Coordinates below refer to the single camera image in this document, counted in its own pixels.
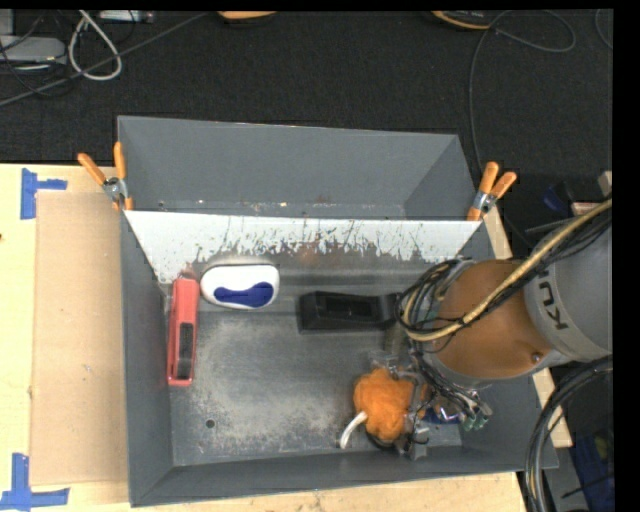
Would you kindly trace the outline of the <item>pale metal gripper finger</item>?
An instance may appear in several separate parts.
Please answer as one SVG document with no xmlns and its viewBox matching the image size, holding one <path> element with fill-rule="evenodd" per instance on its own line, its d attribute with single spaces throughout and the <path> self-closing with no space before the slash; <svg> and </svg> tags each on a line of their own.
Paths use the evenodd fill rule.
<svg viewBox="0 0 640 512">
<path fill-rule="evenodd" d="M 417 461 L 427 456 L 428 444 L 430 442 L 431 429 L 427 424 L 420 423 L 409 433 L 402 434 L 397 440 L 398 453 Z"/>
<path fill-rule="evenodd" d="M 400 357 L 386 351 L 372 351 L 370 353 L 370 366 L 372 369 L 386 370 L 394 380 L 405 380 L 417 383 L 416 373 L 401 365 Z"/>
</svg>

